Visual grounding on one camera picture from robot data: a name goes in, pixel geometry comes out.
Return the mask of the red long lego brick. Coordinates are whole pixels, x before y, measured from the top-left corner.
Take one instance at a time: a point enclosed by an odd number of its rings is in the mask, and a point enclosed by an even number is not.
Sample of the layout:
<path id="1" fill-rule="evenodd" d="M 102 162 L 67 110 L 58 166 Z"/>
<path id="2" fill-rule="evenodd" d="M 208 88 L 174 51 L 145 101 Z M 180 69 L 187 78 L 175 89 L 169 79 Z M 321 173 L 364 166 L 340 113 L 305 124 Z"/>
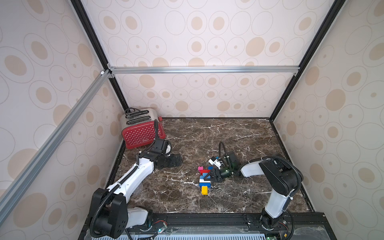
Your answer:
<path id="1" fill-rule="evenodd" d="M 200 175 L 201 176 L 206 176 L 207 174 L 209 174 L 211 172 L 211 170 L 202 170 L 201 172 L 200 172 Z"/>

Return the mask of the yellow square lego brick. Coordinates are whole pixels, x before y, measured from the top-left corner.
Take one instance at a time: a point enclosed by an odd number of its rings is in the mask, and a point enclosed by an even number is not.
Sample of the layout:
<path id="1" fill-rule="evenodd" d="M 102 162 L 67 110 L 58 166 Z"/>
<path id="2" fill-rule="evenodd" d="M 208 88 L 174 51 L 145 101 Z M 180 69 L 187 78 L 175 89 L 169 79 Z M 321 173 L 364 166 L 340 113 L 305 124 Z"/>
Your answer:
<path id="1" fill-rule="evenodd" d="M 208 195 L 208 187 L 201 187 L 201 193 L 203 196 L 207 196 Z"/>

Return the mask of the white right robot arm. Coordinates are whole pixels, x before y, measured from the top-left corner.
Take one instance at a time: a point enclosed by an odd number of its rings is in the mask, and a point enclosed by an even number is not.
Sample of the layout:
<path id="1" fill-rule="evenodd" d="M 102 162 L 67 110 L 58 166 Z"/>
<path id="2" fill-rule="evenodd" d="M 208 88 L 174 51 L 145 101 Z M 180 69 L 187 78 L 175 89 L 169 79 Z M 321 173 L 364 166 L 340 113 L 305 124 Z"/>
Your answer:
<path id="1" fill-rule="evenodd" d="M 264 175 L 272 186 L 267 205 L 262 210 L 261 220 L 268 225 L 278 222 L 294 195 L 300 190 L 304 179 L 301 171 L 282 156 L 267 156 L 241 164 L 235 153 L 209 160 L 208 169 L 199 168 L 202 193 L 212 183 L 222 183 L 229 177 L 249 178 Z"/>

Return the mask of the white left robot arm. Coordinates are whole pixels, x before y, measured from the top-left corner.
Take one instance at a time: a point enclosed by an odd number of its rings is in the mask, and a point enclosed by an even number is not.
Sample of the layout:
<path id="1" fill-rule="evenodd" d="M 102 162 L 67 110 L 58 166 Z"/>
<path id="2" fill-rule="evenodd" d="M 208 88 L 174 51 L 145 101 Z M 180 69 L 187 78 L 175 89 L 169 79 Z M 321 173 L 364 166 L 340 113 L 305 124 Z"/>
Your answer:
<path id="1" fill-rule="evenodd" d="M 136 163 L 119 180 L 93 193 L 86 220 L 91 237 L 108 236 L 116 239 L 132 227 L 140 226 L 144 230 L 152 228 L 152 210 L 129 208 L 128 202 L 142 181 L 154 170 L 182 164 L 182 156 L 173 154 L 171 150 L 170 141 L 156 138 L 146 150 L 136 155 Z"/>

